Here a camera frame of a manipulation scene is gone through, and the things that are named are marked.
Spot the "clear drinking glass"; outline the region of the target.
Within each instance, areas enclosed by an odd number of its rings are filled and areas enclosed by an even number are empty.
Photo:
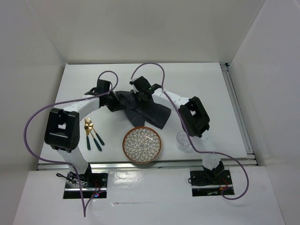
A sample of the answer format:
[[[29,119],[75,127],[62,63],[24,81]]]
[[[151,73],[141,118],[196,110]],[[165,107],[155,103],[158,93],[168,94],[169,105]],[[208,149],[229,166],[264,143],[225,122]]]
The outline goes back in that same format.
[[[182,130],[177,134],[176,141],[176,145],[179,150],[184,152],[190,151],[190,142],[185,131]]]

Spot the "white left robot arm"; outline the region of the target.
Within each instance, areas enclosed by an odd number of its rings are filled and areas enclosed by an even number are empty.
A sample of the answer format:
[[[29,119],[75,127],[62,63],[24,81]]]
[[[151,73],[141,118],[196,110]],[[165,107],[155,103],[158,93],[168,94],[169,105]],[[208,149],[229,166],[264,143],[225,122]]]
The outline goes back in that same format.
[[[70,172],[76,182],[87,187],[92,183],[91,166],[80,149],[80,122],[93,111],[106,106],[110,111],[122,109],[121,101],[114,92],[108,92],[111,82],[99,79],[97,86],[85,93],[83,101],[77,101],[63,109],[53,108],[49,113],[45,132],[45,143],[56,150],[69,163]]]

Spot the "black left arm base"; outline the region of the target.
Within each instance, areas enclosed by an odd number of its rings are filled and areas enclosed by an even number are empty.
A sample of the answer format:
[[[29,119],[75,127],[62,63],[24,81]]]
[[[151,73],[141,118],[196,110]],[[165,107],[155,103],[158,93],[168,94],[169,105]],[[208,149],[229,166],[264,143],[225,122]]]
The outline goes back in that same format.
[[[87,179],[81,177],[80,181],[77,179],[77,176],[72,172],[68,172],[67,175],[56,173],[56,176],[65,179],[66,190],[79,190],[79,183],[81,183],[83,191],[87,191],[87,190],[100,191],[100,190],[106,190],[107,188],[107,182],[108,182],[107,172],[92,173]]]

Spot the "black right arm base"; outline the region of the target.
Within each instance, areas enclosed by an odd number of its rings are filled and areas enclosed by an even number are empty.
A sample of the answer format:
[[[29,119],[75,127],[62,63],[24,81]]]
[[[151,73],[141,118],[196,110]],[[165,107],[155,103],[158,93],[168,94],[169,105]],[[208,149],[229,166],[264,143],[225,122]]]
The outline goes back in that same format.
[[[229,170],[224,170],[215,179],[209,176],[205,171],[190,171],[190,178],[187,180],[192,186],[208,185],[232,185],[232,179]]]

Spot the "dark grey checked cloth napkin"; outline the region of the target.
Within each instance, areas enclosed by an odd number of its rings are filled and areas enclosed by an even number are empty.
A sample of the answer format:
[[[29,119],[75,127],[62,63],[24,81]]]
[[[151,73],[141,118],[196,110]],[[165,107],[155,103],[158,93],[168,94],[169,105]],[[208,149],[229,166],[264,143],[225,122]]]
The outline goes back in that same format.
[[[163,129],[171,115],[170,108],[155,103],[153,99],[146,103],[138,102],[133,91],[117,91],[116,96],[124,107],[126,117],[135,128],[143,127],[145,122],[148,122]]]

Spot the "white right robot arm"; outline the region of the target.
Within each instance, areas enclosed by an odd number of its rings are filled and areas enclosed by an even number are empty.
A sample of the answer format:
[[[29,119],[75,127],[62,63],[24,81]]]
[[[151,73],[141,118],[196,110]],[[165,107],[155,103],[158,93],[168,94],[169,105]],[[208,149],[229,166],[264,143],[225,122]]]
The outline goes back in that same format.
[[[198,97],[187,98],[173,92],[163,90],[159,84],[150,85],[143,76],[131,80],[133,103],[127,113],[128,119],[135,127],[143,126],[145,122],[163,129],[171,111],[179,113],[181,125],[187,129],[187,137],[200,138],[203,151],[202,156],[205,180],[214,184],[221,178],[224,165],[214,154],[214,146],[209,136],[210,118]]]

